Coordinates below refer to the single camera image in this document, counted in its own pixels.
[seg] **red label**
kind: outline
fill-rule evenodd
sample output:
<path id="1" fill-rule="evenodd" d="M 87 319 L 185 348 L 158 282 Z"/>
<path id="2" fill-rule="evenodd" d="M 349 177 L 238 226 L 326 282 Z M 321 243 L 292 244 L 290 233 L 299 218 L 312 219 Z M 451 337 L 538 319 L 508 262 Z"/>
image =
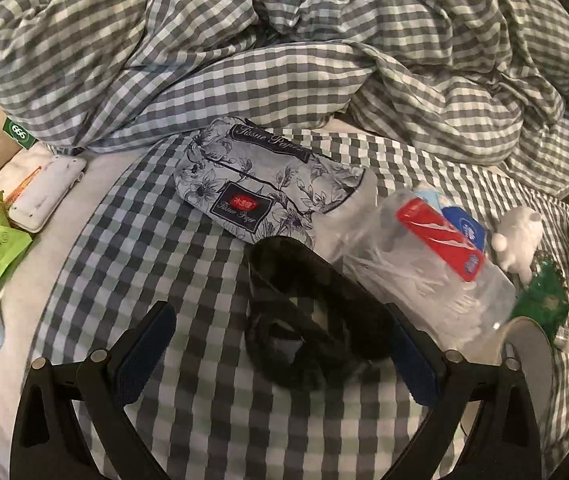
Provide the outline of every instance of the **red label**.
<path id="1" fill-rule="evenodd" d="M 234 195 L 229 201 L 229 205 L 234 209 L 239 209 L 240 211 L 251 211 L 256 208 L 258 201 L 253 200 L 250 196 Z"/>
<path id="2" fill-rule="evenodd" d="M 465 282 L 474 280 L 482 269 L 484 254 L 421 198 L 414 198 L 398 209 L 396 218 Z"/>

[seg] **crumpled duvet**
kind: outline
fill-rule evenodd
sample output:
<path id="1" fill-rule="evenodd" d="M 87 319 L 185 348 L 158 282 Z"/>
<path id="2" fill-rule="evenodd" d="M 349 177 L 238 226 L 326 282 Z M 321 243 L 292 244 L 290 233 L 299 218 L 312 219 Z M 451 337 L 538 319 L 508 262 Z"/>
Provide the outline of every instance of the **crumpled duvet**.
<path id="1" fill-rule="evenodd" d="M 556 0 L 0 0 L 0 104 L 97 152 L 221 115 L 336 112 L 569 192 L 569 16 Z"/>

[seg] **green tag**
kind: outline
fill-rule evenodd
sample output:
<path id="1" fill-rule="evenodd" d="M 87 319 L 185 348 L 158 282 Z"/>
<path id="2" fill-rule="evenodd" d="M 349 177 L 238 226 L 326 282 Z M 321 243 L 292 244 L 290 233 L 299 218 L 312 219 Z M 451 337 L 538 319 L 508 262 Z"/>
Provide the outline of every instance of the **green tag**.
<path id="1" fill-rule="evenodd" d="M 22 146 L 26 150 L 28 150 L 31 146 L 33 146 L 37 142 L 37 139 L 33 135 L 31 135 L 22 126 L 13 122 L 8 117 L 2 129 L 9 137 L 14 139 L 15 142 L 17 142 L 20 146 Z"/>

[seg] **blue gripper pad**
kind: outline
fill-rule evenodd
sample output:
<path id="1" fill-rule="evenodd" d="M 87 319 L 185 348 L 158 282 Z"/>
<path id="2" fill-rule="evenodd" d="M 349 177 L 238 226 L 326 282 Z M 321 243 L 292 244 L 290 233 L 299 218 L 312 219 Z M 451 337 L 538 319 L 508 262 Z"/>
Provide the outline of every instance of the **blue gripper pad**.
<path id="1" fill-rule="evenodd" d="M 397 318 L 391 338 L 391 359 L 413 399 L 422 406 L 434 406 L 440 396 L 437 373 Z"/>
<path id="2" fill-rule="evenodd" d="M 114 370 L 112 392 L 116 406 L 123 408 L 138 400 L 175 332 L 174 308 L 165 301 L 157 302 L 133 331 L 131 350 Z"/>

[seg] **white electronic device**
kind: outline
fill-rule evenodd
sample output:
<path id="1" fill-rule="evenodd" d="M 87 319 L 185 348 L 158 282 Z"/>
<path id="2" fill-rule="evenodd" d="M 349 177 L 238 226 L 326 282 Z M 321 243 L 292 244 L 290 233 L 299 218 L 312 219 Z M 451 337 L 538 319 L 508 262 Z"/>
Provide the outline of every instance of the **white electronic device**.
<path id="1" fill-rule="evenodd" d="M 86 165 L 78 156 L 54 156 L 11 206 L 9 219 L 30 233 L 42 230 L 65 195 L 82 180 Z"/>

